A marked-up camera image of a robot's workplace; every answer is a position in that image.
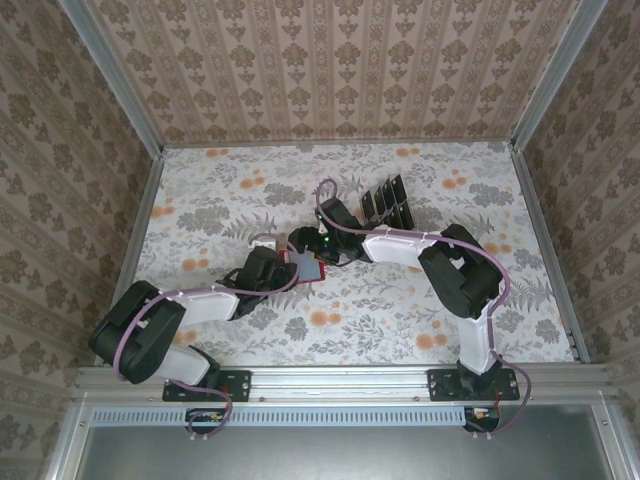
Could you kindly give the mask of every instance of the cable connector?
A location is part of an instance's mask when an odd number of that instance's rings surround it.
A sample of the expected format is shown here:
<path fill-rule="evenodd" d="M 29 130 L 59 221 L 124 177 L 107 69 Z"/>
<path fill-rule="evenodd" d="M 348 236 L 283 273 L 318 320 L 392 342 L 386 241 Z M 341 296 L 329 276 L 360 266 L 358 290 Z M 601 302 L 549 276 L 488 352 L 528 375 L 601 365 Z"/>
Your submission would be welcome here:
<path fill-rule="evenodd" d="M 273 239 L 271 240 L 254 240 L 249 244 L 249 250 L 253 250 L 256 247 L 267 247 L 274 252 L 278 251 L 277 242 Z"/>

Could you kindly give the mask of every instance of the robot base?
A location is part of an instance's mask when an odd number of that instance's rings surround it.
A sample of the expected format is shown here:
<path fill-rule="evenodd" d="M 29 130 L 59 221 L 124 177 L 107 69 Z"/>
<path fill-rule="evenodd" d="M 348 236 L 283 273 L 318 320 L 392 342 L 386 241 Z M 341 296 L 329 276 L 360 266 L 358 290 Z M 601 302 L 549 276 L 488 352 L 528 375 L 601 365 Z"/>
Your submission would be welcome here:
<path fill-rule="evenodd" d="M 209 370 L 207 370 L 202 380 L 194 386 L 220 390 L 229 395 L 234 402 L 241 403 L 249 401 L 249 394 L 251 393 L 251 370 L 221 370 L 220 364 L 205 352 L 193 345 L 189 348 L 198 352 L 209 362 Z M 164 385 L 162 400 L 164 402 L 184 403 L 222 401 L 216 395 L 187 390 L 170 381 L 167 381 Z"/>
<path fill-rule="evenodd" d="M 471 372 L 458 362 L 458 368 L 428 370 L 427 378 L 429 400 L 432 402 L 495 401 L 497 395 L 500 400 L 520 399 L 515 372 L 501 368 L 498 362 L 482 375 Z"/>

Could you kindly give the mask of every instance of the metal edge strip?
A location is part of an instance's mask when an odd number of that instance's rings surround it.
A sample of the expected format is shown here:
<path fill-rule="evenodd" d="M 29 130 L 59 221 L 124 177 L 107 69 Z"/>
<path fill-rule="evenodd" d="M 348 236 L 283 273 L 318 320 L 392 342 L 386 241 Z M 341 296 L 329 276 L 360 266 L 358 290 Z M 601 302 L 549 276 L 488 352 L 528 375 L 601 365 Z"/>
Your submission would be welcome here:
<path fill-rule="evenodd" d="M 607 0 L 588 0 L 578 5 L 513 131 L 516 150 L 523 150 L 531 139 L 606 5 Z"/>
<path fill-rule="evenodd" d="M 67 410 L 56 448 L 44 478 L 74 480 L 89 435 L 89 420 L 93 407 L 70 406 Z"/>
<path fill-rule="evenodd" d="M 124 69 L 111 51 L 109 43 L 102 35 L 86 2 L 60 0 L 60 3 L 89 50 L 93 61 L 100 68 L 109 87 L 127 114 L 149 155 L 151 155 L 153 161 L 157 161 L 162 152 L 161 136 L 156 131 L 144 106 L 134 93 Z"/>
<path fill-rule="evenodd" d="M 542 259 L 547 268 L 547 274 L 549 275 L 549 282 L 553 289 L 553 294 L 556 297 L 558 309 L 560 310 L 560 316 L 563 321 L 567 323 L 567 326 L 573 333 L 573 338 L 578 350 L 580 360 L 585 363 L 591 362 L 587 345 L 582 335 L 582 330 L 578 322 L 578 317 L 571 303 L 571 297 L 569 297 L 569 290 L 565 283 L 562 270 L 560 269 L 560 263 L 558 257 L 553 248 L 551 236 L 549 235 L 549 229 L 547 223 L 544 220 L 542 208 L 540 202 L 536 196 L 536 191 L 529 174 L 529 168 L 524 159 L 524 154 L 521 151 L 515 151 L 513 146 L 509 145 L 509 151 L 511 152 L 511 159 L 513 160 L 513 166 L 516 170 L 516 175 L 520 181 L 520 187 L 522 189 L 522 195 L 524 201 L 529 210 L 529 216 L 531 217 L 531 223 L 533 225 L 533 231 L 538 239 L 538 245 L 540 246 L 540 253 Z"/>
<path fill-rule="evenodd" d="M 510 141 L 507 137 L 487 137 L 487 138 L 339 138 L 334 140 L 272 140 L 267 142 L 219 142 L 219 143 L 167 143 L 165 148 L 188 149 L 188 148 L 221 148 L 221 147 L 313 147 L 315 145 L 397 145 L 400 143 L 410 143 L 420 145 L 423 143 L 496 143 Z"/>
<path fill-rule="evenodd" d="M 188 406 L 181 407 L 96 407 L 90 427 L 185 427 Z M 236 404 L 226 424 L 229 427 L 367 427 L 367 426 L 463 426 L 466 423 L 461 406 L 410 407 L 274 407 L 259 408 Z M 194 426 L 207 422 L 194 421 Z"/>
<path fill-rule="evenodd" d="M 140 208 L 138 209 L 136 221 L 133 224 L 133 230 L 131 231 L 131 237 L 129 238 L 127 253 L 124 256 L 122 269 L 120 270 L 120 276 L 118 277 L 118 283 L 116 283 L 116 288 L 113 292 L 113 299 L 111 301 L 112 308 L 125 290 L 133 283 L 133 279 L 136 275 L 138 262 L 140 261 L 140 253 L 142 252 L 142 246 L 144 244 L 144 237 L 147 233 L 149 220 L 151 219 L 151 211 L 153 210 L 156 194 L 160 187 L 163 168 L 164 159 L 160 158 L 158 161 L 153 162 L 151 169 L 149 170 L 147 184 L 144 187 L 144 193 L 140 200 Z"/>
<path fill-rule="evenodd" d="M 591 407 L 606 460 L 615 480 L 640 479 L 640 463 L 619 405 L 603 397 Z"/>
<path fill-rule="evenodd" d="M 523 367 L 534 383 L 535 404 L 594 404 L 601 401 L 603 394 L 608 400 L 613 400 L 611 382 L 605 365 L 576 362 L 552 365 L 523 364 Z M 431 403 L 426 373 L 442 368 L 451 366 L 389 365 L 360 369 L 320 366 L 279 369 L 256 367 L 252 369 L 252 395 L 249 404 L 262 408 L 272 408 L 278 404 L 425 405 Z M 519 383 L 523 392 L 524 379 L 519 378 Z M 163 385 L 162 379 L 152 378 L 144 384 L 133 386 L 118 382 L 111 369 L 83 368 L 76 379 L 72 403 L 166 407 L 171 403 L 158 402 L 162 397 Z M 450 402 L 451 405 L 468 403 Z"/>

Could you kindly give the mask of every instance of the beige wall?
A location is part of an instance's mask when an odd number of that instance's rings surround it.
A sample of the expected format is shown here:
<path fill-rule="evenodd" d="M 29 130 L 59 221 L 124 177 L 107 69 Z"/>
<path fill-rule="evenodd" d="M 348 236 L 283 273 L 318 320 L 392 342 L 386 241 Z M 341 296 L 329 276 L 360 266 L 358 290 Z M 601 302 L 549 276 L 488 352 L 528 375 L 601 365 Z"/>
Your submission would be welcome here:
<path fill-rule="evenodd" d="M 36 478 L 150 159 L 56 1 L 0 2 L 0 478 Z"/>
<path fill-rule="evenodd" d="M 595 361 L 640 439 L 640 5 L 609 1 L 525 151 Z"/>
<path fill-rule="evenodd" d="M 89 0 L 168 144 L 506 138 L 578 0 Z"/>

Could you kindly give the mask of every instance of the aluminum frame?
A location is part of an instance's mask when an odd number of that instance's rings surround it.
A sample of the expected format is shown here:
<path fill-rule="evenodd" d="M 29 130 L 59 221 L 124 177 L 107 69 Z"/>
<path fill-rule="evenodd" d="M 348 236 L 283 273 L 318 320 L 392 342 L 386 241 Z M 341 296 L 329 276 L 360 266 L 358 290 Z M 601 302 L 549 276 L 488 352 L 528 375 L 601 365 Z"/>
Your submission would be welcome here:
<path fill-rule="evenodd" d="M 532 217 L 536 236 L 549 271 L 550 280 L 563 318 L 568 318 L 576 337 L 576 348 L 582 361 L 589 357 L 584 347 L 575 319 L 575 313 L 563 295 L 562 276 L 553 253 L 535 191 L 528 175 L 524 157 L 510 149 L 518 179 Z M 162 161 L 154 165 L 150 174 L 145 205 L 153 204 L 160 182 Z M 138 215 L 132 238 L 138 239 L 131 250 L 131 262 L 137 264 L 136 252 L 142 245 L 149 215 Z M 128 269 L 123 270 L 118 290 L 132 281 Z M 491 402 L 431 402 L 427 388 L 427 370 L 452 368 L 451 365 L 416 366 L 350 366 L 350 367 L 226 367 L 225 369 L 251 370 L 252 394 L 249 405 L 264 409 L 282 407 L 422 407 L 433 406 L 480 406 Z M 635 478 L 638 475 L 638 459 L 626 429 L 619 407 L 615 404 L 615 389 L 612 387 L 605 365 L 580 363 L 523 364 L 533 382 L 531 405 L 575 405 L 592 406 L 598 422 L 599 434 L 606 452 L 612 474 L 616 479 Z M 524 394 L 524 379 L 518 375 L 521 395 Z M 82 459 L 85 443 L 91 428 L 94 409 L 101 406 L 162 408 L 169 405 L 184 406 L 183 403 L 161 401 L 163 381 L 152 379 L 141 385 L 130 385 L 118 381 L 110 368 L 93 367 L 79 371 L 71 404 L 61 429 L 60 439 L 54 451 L 48 474 L 49 480 L 75 479 Z M 189 407 L 221 406 L 216 402 L 190 403 Z"/>
<path fill-rule="evenodd" d="M 524 364 L 523 367 L 533 382 L 532 405 L 591 405 L 599 425 L 602 426 L 600 435 L 614 478 L 634 478 L 628 475 L 633 472 L 633 459 L 622 448 L 619 425 L 615 424 L 606 405 L 615 400 L 606 366 L 559 363 Z M 242 409 L 243 406 L 266 410 L 320 407 L 327 411 L 335 407 L 363 406 L 428 409 L 436 406 L 480 406 L 491 403 L 431 402 L 427 371 L 452 368 L 450 365 L 236 368 L 252 372 L 249 402 L 236 403 L 236 409 Z M 518 381 L 523 395 L 526 384 L 520 376 Z M 91 428 L 90 420 L 96 408 L 105 405 L 144 407 L 147 410 L 167 406 L 222 406 L 220 402 L 162 402 L 163 387 L 161 379 L 151 379 L 136 386 L 120 382 L 111 368 L 81 369 L 47 479 L 75 479 Z M 518 403 L 504 402 L 505 405 Z"/>

